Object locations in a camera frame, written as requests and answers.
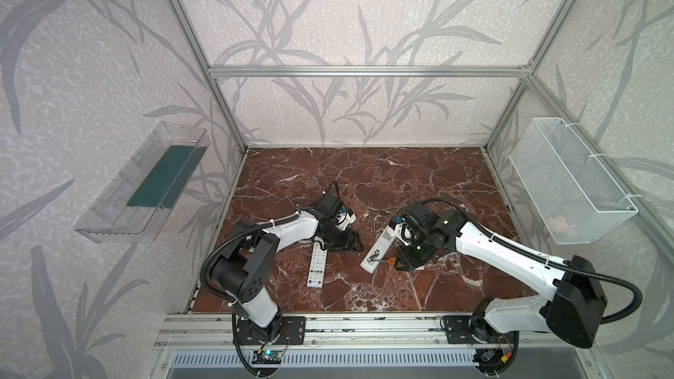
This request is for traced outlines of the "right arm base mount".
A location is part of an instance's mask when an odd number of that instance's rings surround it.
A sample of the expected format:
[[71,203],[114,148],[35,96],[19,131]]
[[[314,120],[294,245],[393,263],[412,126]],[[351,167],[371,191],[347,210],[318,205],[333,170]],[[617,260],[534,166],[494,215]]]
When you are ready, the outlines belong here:
[[519,343],[519,333],[498,333],[481,318],[449,315],[441,318],[440,327],[449,344],[511,344]]

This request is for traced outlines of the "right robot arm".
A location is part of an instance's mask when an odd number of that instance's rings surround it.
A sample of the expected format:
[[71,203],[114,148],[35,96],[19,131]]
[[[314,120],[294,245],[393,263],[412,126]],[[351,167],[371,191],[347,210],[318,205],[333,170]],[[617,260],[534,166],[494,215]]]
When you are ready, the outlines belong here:
[[426,199],[407,207],[386,228],[400,241],[394,267],[414,271],[439,251],[483,261],[535,292],[528,298],[484,298],[470,316],[468,330],[487,343],[510,333],[552,333],[579,348],[593,346],[602,325],[625,319],[642,305],[642,291],[631,282],[600,274],[578,255],[570,260],[535,251],[486,228],[449,198],[437,214]]

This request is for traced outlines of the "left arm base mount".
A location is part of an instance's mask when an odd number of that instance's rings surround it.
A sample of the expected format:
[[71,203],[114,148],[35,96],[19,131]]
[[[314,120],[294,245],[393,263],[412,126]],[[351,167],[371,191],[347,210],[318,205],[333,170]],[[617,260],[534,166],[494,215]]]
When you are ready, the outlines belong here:
[[268,326],[261,327],[251,320],[236,318],[233,334],[236,342],[244,346],[303,345],[305,340],[306,317],[277,316]]

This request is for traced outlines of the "white remote control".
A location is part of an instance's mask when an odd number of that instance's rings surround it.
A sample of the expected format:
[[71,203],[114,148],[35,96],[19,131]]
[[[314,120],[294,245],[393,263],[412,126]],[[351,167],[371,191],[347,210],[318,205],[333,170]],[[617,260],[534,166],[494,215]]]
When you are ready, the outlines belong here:
[[379,235],[375,244],[372,246],[370,251],[366,254],[361,262],[361,267],[369,274],[373,274],[379,264],[382,261],[385,261],[384,256],[387,254],[388,250],[391,248],[391,245],[394,244],[388,242],[384,239],[384,231]]

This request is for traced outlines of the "white remote with coloured buttons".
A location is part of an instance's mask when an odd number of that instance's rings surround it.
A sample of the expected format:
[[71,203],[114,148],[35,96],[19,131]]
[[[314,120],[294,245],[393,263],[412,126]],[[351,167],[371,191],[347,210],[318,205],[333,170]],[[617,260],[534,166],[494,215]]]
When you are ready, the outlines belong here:
[[320,241],[314,242],[312,258],[306,282],[307,287],[314,289],[320,289],[323,287],[326,272],[326,259],[328,259],[328,251],[322,247],[322,243]]

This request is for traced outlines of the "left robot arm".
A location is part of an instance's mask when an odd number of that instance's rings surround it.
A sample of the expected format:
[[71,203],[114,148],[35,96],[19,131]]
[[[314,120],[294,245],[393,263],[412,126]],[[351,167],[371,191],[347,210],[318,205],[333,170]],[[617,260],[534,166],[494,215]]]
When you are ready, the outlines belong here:
[[277,253],[304,240],[323,251],[361,252],[363,242],[352,228],[355,221],[356,214],[344,204],[335,181],[319,198],[298,205],[287,217],[260,223],[240,219],[203,262],[200,286],[228,302],[239,319],[274,337],[280,331],[282,311],[266,282]]

